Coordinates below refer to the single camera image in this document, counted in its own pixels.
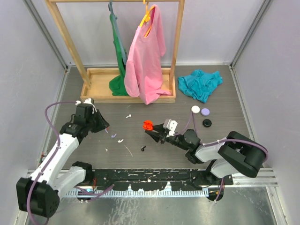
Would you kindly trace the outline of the white earbud charging case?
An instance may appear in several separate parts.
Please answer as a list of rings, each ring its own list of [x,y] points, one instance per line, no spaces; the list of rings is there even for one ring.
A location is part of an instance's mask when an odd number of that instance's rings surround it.
[[[191,112],[194,113],[194,114],[198,114],[200,112],[200,107],[197,106],[197,105],[194,105],[191,107]]]

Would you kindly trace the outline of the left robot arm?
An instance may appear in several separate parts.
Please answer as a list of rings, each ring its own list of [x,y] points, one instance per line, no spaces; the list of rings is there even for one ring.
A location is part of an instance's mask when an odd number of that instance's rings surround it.
[[[92,166],[79,161],[59,176],[68,158],[89,133],[97,133],[109,127],[92,98],[83,102],[75,101],[74,104],[75,114],[60,131],[55,131],[57,141],[44,161],[29,177],[18,180],[16,192],[19,210],[50,218],[68,191],[80,183],[88,186],[93,182]]]

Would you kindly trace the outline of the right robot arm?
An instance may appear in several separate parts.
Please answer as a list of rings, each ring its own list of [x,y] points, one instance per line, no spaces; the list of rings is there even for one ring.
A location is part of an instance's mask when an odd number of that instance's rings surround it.
[[[146,120],[142,127],[155,142],[169,143],[185,150],[185,156],[192,164],[210,162],[203,178],[212,185],[223,184],[226,176],[236,173],[255,178],[268,159],[265,147],[238,132],[232,131],[215,142],[202,143],[194,129],[177,133],[177,125],[171,119],[159,125]]]

